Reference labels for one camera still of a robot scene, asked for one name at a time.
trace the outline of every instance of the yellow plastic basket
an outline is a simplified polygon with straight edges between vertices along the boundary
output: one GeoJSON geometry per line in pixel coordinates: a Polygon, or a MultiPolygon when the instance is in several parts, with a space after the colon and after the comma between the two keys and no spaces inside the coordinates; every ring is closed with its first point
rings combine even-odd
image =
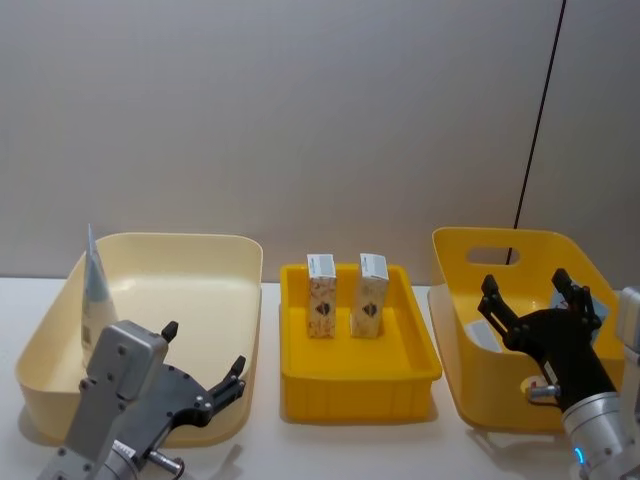
{"type": "Polygon", "coordinates": [[[381,334],[352,338],[349,314],[357,265],[336,265],[336,336],[307,336],[305,265],[281,270],[280,364],[286,416],[302,423],[427,420],[431,383],[442,375],[405,271],[389,266],[381,334]]]}
{"type": "Polygon", "coordinates": [[[622,344],[615,337],[617,299],[606,280],[569,238],[545,231],[493,228],[441,228],[433,233],[439,279],[432,287],[429,308],[440,357],[460,416],[468,423],[491,429],[554,431],[560,413],[527,403],[526,379],[539,376],[528,356],[503,348],[490,351],[472,341],[465,326],[482,318],[477,307],[486,274],[495,276],[505,301],[519,315],[549,308],[554,271],[565,268],[571,278],[591,287],[592,295],[609,310],[594,348],[618,386],[622,383],[622,344]],[[480,264],[470,261],[477,248],[513,248],[518,260],[480,264]]]}

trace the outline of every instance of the small box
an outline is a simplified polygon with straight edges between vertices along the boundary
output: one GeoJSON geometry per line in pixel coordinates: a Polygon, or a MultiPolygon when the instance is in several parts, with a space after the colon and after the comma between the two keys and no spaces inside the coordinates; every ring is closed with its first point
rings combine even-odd
{"type": "Polygon", "coordinates": [[[336,335],[336,266],[333,255],[307,255],[307,265],[307,332],[313,338],[333,338],[336,335]]]}
{"type": "Polygon", "coordinates": [[[362,253],[359,273],[351,310],[351,336],[376,338],[389,284],[387,260],[382,255],[362,253]]]}

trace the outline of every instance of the black cable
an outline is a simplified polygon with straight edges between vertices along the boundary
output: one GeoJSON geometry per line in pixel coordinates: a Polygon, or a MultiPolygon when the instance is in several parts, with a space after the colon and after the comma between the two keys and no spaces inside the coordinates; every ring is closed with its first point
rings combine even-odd
{"type": "MultiPolygon", "coordinates": [[[[564,10],[567,6],[567,0],[562,0],[562,6],[560,7],[560,17],[558,18],[558,25],[556,26],[556,36],[553,39],[553,48],[551,50],[551,58],[549,59],[549,67],[547,68],[547,77],[544,81],[544,89],[542,90],[542,98],[540,99],[540,107],[538,109],[538,118],[536,120],[536,128],[533,131],[533,140],[531,142],[531,149],[529,150],[529,159],[527,161],[527,168],[524,172],[524,181],[522,182],[522,190],[520,191],[520,200],[518,201],[518,209],[516,210],[516,219],[513,222],[513,228],[518,228],[518,222],[520,221],[520,212],[522,211],[522,203],[524,201],[524,192],[527,189],[527,181],[529,180],[529,172],[531,170],[531,161],[533,160],[533,154],[536,150],[536,142],[538,141],[538,132],[540,131],[540,122],[542,120],[542,112],[544,111],[544,103],[547,99],[547,90],[549,89],[549,80],[551,79],[551,71],[553,70],[553,62],[556,58],[556,50],[558,48],[558,39],[560,38],[560,29],[562,28],[562,20],[564,19],[564,10]]],[[[507,265],[511,261],[512,249],[509,248],[507,253],[507,265]]]]}

